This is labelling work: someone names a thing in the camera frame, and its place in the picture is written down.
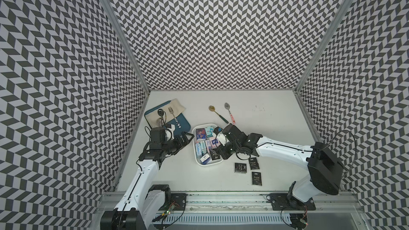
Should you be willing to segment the small black sachet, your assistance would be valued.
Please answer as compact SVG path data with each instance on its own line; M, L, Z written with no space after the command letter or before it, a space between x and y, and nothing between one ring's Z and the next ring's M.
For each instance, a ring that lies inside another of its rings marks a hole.
M209 149L209 153L210 153L210 157L212 159L212 161L220 161L221 160L221 156L217 153L217 150L212 148Z

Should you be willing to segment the clear light blue tissue pack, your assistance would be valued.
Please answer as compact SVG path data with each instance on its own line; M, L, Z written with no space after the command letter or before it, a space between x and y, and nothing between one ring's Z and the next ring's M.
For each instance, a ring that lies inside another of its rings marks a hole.
M195 148L196 148L197 158L201 158L203 156L203 152L202 152L202 146L201 146L200 142L195 144Z

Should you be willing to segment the pink tissue pack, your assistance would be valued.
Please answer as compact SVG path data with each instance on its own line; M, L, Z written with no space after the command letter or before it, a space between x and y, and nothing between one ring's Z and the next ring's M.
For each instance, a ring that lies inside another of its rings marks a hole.
M206 147L208 148L208 149L211 149L212 148L212 141L211 140L206 140Z

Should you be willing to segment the teal tissue pack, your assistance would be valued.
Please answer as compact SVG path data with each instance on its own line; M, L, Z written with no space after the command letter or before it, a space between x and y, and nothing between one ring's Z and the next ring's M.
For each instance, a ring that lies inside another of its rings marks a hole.
M202 156L204 156L205 154L208 154L206 141L200 141L200 146L201 146Z
M210 138L210 137L213 136L214 129L215 129L214 125L209 125L209 126L205 127L207 138Z

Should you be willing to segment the cartoon dark blue tissue pack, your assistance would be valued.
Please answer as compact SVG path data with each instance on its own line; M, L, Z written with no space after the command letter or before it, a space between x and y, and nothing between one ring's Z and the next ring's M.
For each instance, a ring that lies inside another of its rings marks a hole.
M206 129L205 128L197 128L196 129L196 138L197 138L197 140L207 139Z

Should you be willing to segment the white plastic storage box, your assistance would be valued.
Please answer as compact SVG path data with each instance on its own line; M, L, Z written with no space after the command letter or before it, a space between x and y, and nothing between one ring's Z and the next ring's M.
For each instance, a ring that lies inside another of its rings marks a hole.
M203 166L203 167L205 167L205 166L210 166L210 165L214 165L214 164L220 164L220 163L223 161L223 159L221 158L220 161L211 161L211 162L209 162L209 163L206 164L206 165L202 165L202 164L200 163L200 161L199 161L199 158L197 158L197 156L196 156L195 144L201 141L201 140L197 140L197 138L196 138L196 129L197 129L197 128L205 128L205 127L207 127L207 126L209 126L209 125L214 125L215 128L217 127L217 125L215 125L215 124L203 124L203 125L199 125L199 126L195 127L195 128L192 130L193 135L194 135L194 139L193 139L193 149L194 149L195 160L196 160L196 162L197 162L200 166ZM214 137L212 136L212 137L210 137L210 138L204 139L204 141L206 141L206 140L208 140L208 139L212 141L212 140L214 139Z

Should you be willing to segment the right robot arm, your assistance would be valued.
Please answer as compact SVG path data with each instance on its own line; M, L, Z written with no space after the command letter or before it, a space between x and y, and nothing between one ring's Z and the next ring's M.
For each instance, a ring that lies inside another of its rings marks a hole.
M213 137L219 141L216 153L224 160L242 153L286 161L308 171L304 178L293 182L289 188L285 201L292 207L307 203L320 193L339 194L345 167L321 142L313 146L284 143L261 134L246 135L232 124L224 129L216 127Z

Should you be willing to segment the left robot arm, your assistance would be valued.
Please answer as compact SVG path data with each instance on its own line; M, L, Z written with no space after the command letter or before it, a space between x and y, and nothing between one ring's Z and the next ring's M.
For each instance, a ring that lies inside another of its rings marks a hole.
M150 139L136 163L135 176L123 197L100 220L101 230L147 230L157 211L169 204L169 185L153 185L165 159L177 155L192 142L194 135L174 134L175 126L165 125L150 130Z

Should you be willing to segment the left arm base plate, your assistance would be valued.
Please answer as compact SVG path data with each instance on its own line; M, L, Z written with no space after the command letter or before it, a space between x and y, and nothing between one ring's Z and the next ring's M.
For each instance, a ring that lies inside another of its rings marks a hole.
M166 200L165 204L159 209L160 211L183 211L186 207L186 193L172 193L170 199Z

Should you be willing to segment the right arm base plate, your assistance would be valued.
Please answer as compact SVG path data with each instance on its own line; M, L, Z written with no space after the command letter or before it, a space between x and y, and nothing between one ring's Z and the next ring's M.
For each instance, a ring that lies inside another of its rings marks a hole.
M284 193L270 193L267 196L274 211L281 210L297 210L297 211L315 211L316 206L314 200L310 198L303 203Z

